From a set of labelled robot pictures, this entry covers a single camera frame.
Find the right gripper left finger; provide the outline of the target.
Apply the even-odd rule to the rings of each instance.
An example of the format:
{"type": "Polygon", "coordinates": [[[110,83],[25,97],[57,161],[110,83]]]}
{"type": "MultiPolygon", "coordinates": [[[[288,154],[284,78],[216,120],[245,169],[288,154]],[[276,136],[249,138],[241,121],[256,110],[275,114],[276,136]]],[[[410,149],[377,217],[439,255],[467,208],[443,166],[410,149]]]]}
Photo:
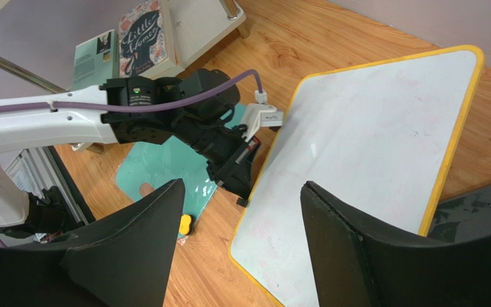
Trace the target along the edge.
{"type": "Polygon", "coordinates": [[[184,197],[170,180],[49,243],[0,248],[0,306],[162,306],[184,197]]]}

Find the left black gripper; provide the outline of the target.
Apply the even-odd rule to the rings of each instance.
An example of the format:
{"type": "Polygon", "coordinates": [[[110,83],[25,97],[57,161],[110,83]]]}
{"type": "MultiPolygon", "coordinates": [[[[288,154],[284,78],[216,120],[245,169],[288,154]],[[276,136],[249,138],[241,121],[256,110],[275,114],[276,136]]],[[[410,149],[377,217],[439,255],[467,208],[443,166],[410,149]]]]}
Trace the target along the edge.
{"type": "Polygon", "coordinates": [[[245,125],[217,128],[206,155],[210,180],[242,200],[247,200],[252,192],[253,161],[261,145],[256,137],[247,141],[243,136],[246,130],[245,125]]]}

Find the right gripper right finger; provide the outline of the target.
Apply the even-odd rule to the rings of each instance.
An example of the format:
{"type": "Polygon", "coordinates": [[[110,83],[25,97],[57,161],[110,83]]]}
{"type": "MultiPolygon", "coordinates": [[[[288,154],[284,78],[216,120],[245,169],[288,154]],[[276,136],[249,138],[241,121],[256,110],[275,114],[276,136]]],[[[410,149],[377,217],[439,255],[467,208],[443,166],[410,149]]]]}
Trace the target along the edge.
{"type": "Polygon", "coordinates": [[[491,235],[423,237],[313,181],[302,186],[300,205],[320,306],[491,306],[491,235]]]}

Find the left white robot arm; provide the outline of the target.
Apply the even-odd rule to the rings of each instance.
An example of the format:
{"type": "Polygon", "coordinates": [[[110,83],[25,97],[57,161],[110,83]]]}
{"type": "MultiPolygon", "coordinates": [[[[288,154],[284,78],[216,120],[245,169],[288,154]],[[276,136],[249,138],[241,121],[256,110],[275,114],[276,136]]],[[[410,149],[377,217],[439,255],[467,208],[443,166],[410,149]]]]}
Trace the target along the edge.
{"type": "MultiPolygon", "coordinates": [[[[240,101],[237,83],[201,68],[190,76],[127,77],[55,95],[0,100],[0,154],[66,143],[163,145],[176,138],[204,157],[209,179],[247,199],[260,145],[245,123],[232,128],[240,101]]],[[[66,230],[70,211],[61,198],[19,189],[0,163],[0,236],[18,239],[66,230]]]]}

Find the yellow framed whiteboard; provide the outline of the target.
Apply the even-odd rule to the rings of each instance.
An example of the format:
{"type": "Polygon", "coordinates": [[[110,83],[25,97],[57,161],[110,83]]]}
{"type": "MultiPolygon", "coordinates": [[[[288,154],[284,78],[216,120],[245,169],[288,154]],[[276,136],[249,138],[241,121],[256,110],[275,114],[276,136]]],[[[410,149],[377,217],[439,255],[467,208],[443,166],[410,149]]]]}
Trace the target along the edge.
{"type": "Polygon", "coordinates": [[[314,181],[426,235],[484,67],[459,45],[308,75],[296,88],[229,247],[280,306],[317,306],[300,208],[314,181]]]}

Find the yellow bone-shaped eraser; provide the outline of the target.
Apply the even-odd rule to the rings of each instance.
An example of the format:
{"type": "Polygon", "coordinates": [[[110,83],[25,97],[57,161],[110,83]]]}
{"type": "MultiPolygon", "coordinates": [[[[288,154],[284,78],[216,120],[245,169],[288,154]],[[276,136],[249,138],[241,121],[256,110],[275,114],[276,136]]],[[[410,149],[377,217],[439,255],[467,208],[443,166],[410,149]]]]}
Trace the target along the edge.
{"type": "Polygon", "coordinates": [[[182,236],[191,235],[194,232],[196,218],[190,214],[183,214],[180,220],[178,233],[182,236]]]}

